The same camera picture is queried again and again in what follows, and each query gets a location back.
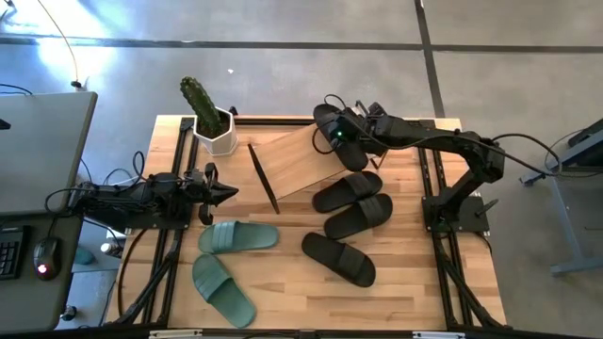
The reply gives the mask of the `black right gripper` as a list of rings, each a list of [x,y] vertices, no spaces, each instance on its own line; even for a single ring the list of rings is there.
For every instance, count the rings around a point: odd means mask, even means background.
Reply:
[[[361,111],[364,115],[356,114],[350,107],[340,109],[328,105],[332,116],[328,119],[328,139],[331,146],[340,149],[345,145],[355,145],[364,153],[382,156],[387,153],[387,147],[373,135],[377,120],[386,116],[385,109],[374,102],[369,107],[363,106],[360,101]]]

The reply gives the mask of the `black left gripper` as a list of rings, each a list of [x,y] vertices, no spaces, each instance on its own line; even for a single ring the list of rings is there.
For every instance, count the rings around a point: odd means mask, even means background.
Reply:
[[[200,205],[198,217],[203,225],[213,223],[213,206],[219,206],[238,192],[236,187],[221,184],[217,179],[218,170],[213,162],[207,163],[204,170],[190,169],[185,172],[185,191],[192,202]]]

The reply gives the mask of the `black rubber slide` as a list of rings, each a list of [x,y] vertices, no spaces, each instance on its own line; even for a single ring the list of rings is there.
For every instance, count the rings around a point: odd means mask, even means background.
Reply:
[[[377,194],[383,187],[382,179],[370,171],[349,174],[320,190],[312,198],[312,206],[319,213],[328,213]]]
[[[311,259],[359,287],[370,287],[376,280],[376,267],[362,251],[317,233],[306,234],[301,250]]]
[[[354,202],[344,211],[328,218],[324,233],[331,239],[342,239],[386,223],[392,213],[391,197],[380,193]]]
[[[354,116],[350,109],[329,104],[317,105],[313,110],[317,129],[330,147],[319,152],[334,153],[347,170],[360,171],[367,166],[368,159],[356,140],[356,129],[347,121]]]

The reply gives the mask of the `green rubber slide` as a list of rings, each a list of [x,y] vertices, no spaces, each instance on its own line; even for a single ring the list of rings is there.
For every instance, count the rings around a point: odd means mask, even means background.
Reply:
[[[217,256],[200,255],[192,265],[191,278],[204,301],[232,326],[242,329],[253,323],[255,306]]]
[[[204,229],[198,240],[198,248],[212,254],[265,250],[276,246],[279,238],[279,231],[273,225],[222,221]]]

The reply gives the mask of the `green cactus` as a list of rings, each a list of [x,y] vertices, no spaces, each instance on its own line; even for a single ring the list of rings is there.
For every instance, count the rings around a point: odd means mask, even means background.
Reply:
[[[180,90],[197,117],[197,132],[203,137],[215,138],[228,130],[228,122],[220,115],[201,83],[185,76]]]

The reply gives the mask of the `silver aluminium extrusion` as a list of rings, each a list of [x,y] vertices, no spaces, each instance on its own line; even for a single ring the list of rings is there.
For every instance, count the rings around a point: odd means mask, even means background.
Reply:
[[[202,330],[169,329],[150,331],[148,339],[197,339],[203,337]]]
[[[413,331],[413,339],[466,339],[462,332],[454,331]]]

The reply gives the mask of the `teal round object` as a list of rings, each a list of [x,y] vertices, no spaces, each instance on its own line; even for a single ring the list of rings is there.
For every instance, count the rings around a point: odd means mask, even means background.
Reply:
[[[94,264],[95,262],[96,258],[90,250],[82,246],[78,246],[76,248],[75,255],[73,258],[73,263],[75,265],[88,266]]]

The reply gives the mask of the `grey monitor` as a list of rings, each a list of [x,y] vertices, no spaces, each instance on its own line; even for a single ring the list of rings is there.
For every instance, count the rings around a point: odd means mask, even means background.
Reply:
[[[73,186],[98,94],[0,97],[0,216],[57,210]]]

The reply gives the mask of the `black computer mouse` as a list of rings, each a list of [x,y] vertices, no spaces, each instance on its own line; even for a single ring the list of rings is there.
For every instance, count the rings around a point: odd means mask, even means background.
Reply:
[[[49,236],[39,241],[33,251],[33,265],[37,277],[42,281],[53,280],[61,269],[61,240]]]

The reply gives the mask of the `black keyboard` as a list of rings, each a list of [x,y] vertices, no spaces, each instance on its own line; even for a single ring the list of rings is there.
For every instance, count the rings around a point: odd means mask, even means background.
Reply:
[[[19,277],[26,233],[26,226],[8,226],[0,229],[0,281]]]

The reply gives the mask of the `dark grey desk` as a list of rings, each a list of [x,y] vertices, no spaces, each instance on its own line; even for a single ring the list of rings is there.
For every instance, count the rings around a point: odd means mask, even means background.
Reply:
[[[19,243],[16,276],[11,279],[2,277],[0,247],[0,334],[51,331],[57,326],[67,303],[82,224],[79,217],[48,215],[0,219],[0,245]],[[59,271],[53,279],[42,280],[34,265],[34,249],[47,237],[58,240]]]

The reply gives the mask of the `grey metal stand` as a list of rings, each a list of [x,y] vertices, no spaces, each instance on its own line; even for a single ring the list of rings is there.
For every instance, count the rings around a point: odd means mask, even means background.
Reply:
[[[572,257],[552,275],[603,268],[603,119],[564,139],[561,160],[547,158],[544,169],[562,170],[550,188]]]

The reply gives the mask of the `wooden shelf with black frame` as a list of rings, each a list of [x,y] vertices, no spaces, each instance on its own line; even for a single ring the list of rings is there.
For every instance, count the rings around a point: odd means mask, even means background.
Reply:
[[[320,153],[329,145],[311,120],[242,121],[249,136],[250,172],[240,189],[245,202],[266,203],[274,211],[278,201],[309,186],[348,174],[334,153]]]

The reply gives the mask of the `black aluminium table frame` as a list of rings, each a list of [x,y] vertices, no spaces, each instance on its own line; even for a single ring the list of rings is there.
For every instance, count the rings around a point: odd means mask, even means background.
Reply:
[[[158,116],[146,159],[147,173],[170,171],[180,132],[180,116]],[[339,179],[325,180],[278,201],[274,212],[253,167],[248,145],[257,146],[306,127],[309,118],[252,118],[239,116],[239,144],[227,157],[211,158],[203,146],[197,166],[215,161],[219,180],[239,192],[212,212],[215,221],[240,220],[275,225],[280,241],[268,250],[219,256],[237,286],[256,308],[250,330],[443,330],[445,316],[440,295],[432,239],[425,231],[420,200],[424,185],[416,149],[390,153],[377,170],[383,192],[394,204],[382,226],[343,240],[369,256],[376,281],[362,288],[346,282],[307,257],[301,248],[310,232],[322,234],[329,215],[312,208],[312,196]],[[191,269],[201,255],[198,238],[204,230],[193,212],[185,231],[176,269],[169,328],[227,329],[234,327],[204,301],[193,285]],[[131,251],[122,282],[123,310],[149,281],[159,232],[148,231]],[[457,235],[464,277],[482,306],[498,322],[506,323],[491,253],[474,234]]]

